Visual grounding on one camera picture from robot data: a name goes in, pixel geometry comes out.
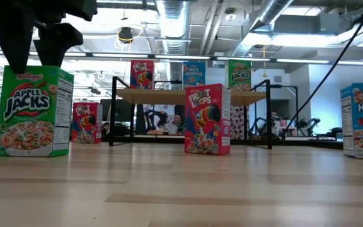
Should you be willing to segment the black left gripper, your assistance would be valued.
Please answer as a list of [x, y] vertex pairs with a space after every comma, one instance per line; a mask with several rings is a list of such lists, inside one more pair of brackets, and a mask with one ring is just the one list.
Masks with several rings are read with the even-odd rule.
[[91, 21], [97, 0], [0, 0], [0, 47], [14, 73], [24, 73], [33, 34], [33, 19], [55, 23], [38, 29], [33, 43], [43, 66], [61, 66], [65, 53], [83, 44], [83, 35], [66, 14]]

